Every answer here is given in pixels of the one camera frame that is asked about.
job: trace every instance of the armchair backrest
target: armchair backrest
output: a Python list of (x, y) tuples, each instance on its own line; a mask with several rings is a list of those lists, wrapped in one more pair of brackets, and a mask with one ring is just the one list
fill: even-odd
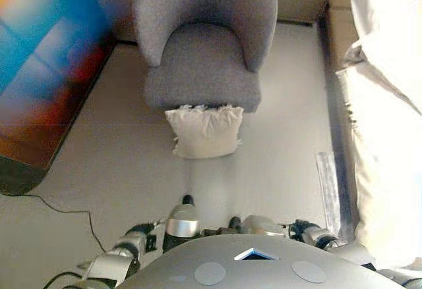
[(256, 72), (270, 49), (277, 18), (277, 0), (134, 0), (133, 4), (139, 48), (150, 67), (160, 66), (174, 30), (208, 22), (234, 32), (248, 70)]

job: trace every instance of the gray armchair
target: gray armchair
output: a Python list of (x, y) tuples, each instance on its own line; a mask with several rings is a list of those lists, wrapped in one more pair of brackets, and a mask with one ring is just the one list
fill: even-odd
[(277, 0), (134, 0), (140, 52), (150, 66), (146, 102), (233, 104), (254, 112), (258, 70), (270, 49)]

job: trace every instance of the white bedsheet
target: white bedsheet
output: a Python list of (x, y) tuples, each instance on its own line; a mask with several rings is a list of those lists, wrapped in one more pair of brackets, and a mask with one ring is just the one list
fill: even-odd
[(379, 30), (398, 37), (421, 31), (422, 0), (351, 0), (351, 9), (360, 38)]
[(367, 62), (338, 72), (351, 112), (360, 222), (377, 268), (422, 257), (422, 116)]
[(346, 59), (367, 60), (422, 112), (422, 0), (351, 0), (359, 41)]
[(422, 0), (351, 0), (359, 41), (338, 72), (360, 223), (378, 268), (422, 257)]

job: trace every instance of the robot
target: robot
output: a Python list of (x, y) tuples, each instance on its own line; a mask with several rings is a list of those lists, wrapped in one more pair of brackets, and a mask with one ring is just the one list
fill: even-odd
[(139, 270), (140, 258), (156, 249), (151, 232), (164, 223), (131, 228), (64, 289), (422, 288), (421, 279), (376, 272), (362, 245), (307, 221), (233, 217), (227, 228), (201, 230), (190, 195), (166, 220), (163, 255)]

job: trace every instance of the bed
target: bed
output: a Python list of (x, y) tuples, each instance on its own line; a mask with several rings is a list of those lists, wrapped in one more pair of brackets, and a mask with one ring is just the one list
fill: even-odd
[(422, 257), (422, 0), (329, 0), (355, 240), (378, 269)]

